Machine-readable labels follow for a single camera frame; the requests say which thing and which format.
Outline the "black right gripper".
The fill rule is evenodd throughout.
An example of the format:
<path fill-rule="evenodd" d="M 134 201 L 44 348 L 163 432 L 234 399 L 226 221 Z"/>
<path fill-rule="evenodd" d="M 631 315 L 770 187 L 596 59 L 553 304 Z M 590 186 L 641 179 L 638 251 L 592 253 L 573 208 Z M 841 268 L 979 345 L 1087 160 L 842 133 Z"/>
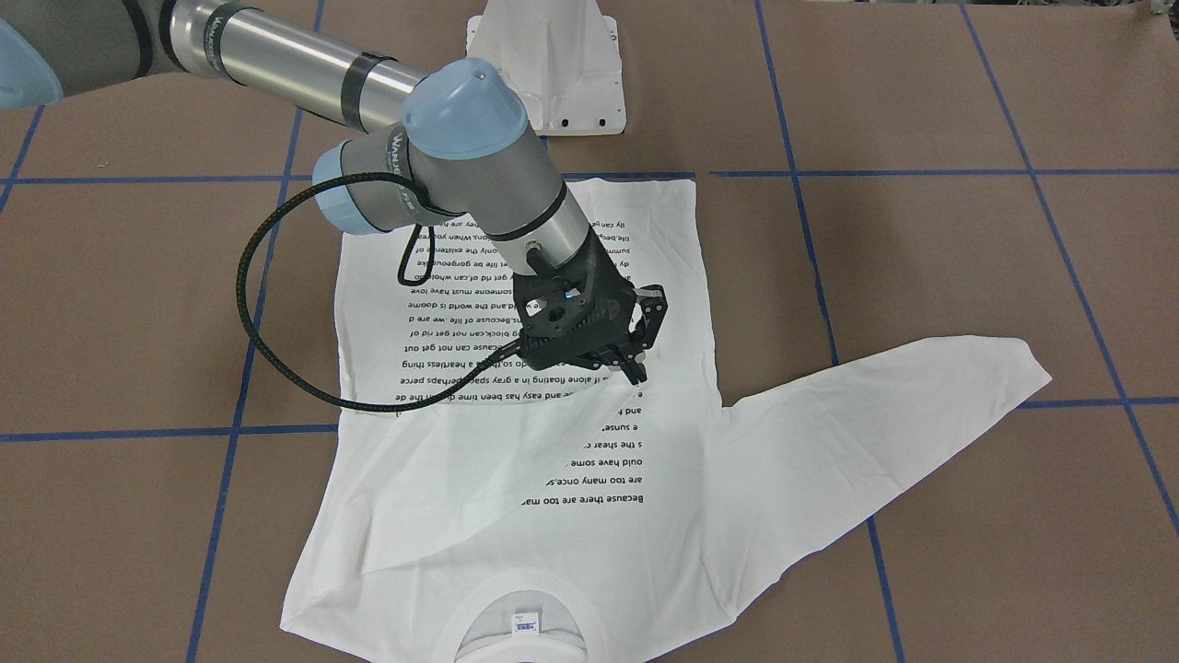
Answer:
<path fill-rule="evenodd" d="M 582 247 L 555 267 L 527 248 L 531 275 L 513 276 L 522 332 L 519 357 L 535 370 L 556 365 L 623 372 L 632 385 L 648 380 L 643 365 L 667 313 L 661 285 L 635 288 L 602 247 Z"/>

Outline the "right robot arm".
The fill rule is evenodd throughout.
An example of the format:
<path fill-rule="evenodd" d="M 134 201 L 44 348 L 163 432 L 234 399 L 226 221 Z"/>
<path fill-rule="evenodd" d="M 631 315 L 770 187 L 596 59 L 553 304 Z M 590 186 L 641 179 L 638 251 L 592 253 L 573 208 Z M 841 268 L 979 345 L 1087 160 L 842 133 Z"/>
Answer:
<path fill-rule="evenodd" d="M 507 349 L 531 368 L 645 380 L 664 290 L 615 269 L 489 63 L 424 73 L 237 1 L 4 2 L 6 110 L 173 72 L 261 88 L 358 131 L 321 157 L 310 189 L 344 232 L 470 215 L 512 269 L 521 332 Z"/>

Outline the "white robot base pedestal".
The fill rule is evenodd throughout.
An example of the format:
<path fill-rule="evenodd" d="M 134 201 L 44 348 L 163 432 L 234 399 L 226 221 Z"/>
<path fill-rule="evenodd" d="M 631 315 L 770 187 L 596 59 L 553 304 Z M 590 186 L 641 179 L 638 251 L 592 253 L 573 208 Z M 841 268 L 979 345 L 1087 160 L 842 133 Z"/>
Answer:
<path fill-rule="evenodd" d="M 498 70 L 540 137 L 625 130 L 619 29 L 595 1 L 489 1 L 468 18 L 466 54 Z"/>

